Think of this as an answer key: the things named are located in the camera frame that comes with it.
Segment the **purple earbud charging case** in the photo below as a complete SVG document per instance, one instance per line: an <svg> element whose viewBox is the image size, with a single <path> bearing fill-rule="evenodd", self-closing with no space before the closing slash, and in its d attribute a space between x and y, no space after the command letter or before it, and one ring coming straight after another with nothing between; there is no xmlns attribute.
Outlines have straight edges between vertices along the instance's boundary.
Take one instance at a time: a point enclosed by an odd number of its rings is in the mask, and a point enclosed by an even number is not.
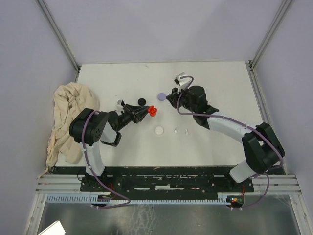
<svg viewBox="0 0 313 235"><path fill-rule="evenodd" d="M166 100L166 94L165 93L159 93L157 95L158 100L165 101Z"/></svg>

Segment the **black earbud charging case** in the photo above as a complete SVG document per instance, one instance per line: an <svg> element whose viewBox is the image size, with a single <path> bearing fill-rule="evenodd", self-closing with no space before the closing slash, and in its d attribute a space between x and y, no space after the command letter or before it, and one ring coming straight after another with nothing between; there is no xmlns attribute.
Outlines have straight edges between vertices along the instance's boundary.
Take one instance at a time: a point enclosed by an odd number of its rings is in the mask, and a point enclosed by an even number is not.
<svg viewBox="0 0 313 235"><path fill-rule="evenodd" d="M138 99L137 103L139 106L145 106L146 105L146 99L140 98L140 99Z"/></svg>

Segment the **orange earbud charging case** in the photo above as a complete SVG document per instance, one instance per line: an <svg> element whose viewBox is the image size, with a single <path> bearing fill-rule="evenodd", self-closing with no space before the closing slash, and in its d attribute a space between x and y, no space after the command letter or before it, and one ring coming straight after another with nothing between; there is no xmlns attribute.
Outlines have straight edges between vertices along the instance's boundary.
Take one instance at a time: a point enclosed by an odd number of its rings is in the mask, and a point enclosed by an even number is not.
<svg viewBox="0 0 313 235"><path fill-rule="evenodd" d="M150 114L151 117L154 117L157 114L157 108L151 105L148 109L147 112Z"/></svg>

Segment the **white earbud charging case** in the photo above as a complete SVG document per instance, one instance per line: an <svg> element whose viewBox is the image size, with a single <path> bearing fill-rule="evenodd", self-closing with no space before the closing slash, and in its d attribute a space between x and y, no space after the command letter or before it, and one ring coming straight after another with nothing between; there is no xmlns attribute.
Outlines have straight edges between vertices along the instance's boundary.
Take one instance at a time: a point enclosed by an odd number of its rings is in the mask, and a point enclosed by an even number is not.
<svg viewBox="0 0 313 235"><path fill-rule="evenodd" d="M162 126L157 126L155 129L154 129L154 132L156 135L160 136L164 133L164 128Z"/></svg>

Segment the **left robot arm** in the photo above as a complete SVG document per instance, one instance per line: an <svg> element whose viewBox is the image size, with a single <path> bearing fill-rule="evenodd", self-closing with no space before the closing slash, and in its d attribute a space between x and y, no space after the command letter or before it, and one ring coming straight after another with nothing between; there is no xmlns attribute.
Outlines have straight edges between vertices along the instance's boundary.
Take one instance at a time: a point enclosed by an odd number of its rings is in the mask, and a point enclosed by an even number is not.
<svg viewBox="0 0 313 235"><path fill-rule="evenodd" d="M103 176L105 165L101 158L99 144L116 147L121 140L120 131L128 124L140 123L147 115L155 116L154 106L120 105L120 111L100 112L85 108L71 122L69 134L79 143L86 163L86 174L94 176L91 185L98 191L108 186L107 177Z"/></svg>

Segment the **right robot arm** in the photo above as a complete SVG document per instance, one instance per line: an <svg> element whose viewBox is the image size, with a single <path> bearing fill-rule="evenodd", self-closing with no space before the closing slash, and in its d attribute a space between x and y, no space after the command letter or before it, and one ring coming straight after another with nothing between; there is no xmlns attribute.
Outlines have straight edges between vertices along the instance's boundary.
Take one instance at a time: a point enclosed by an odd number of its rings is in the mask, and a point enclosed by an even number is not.
<svg viewBox="0 0 313 235"><path fill-rule="evenodd" d="M268 123L248 125L226 117L208 104L201 86L181 91L173 88L166 99L175 109L185 108L186 114L192 115L199 126L225 134L243 145L245 159L233 167L224 180L229 191L238 190L242 182L250 177L283 166L284 149Z"/></svg>

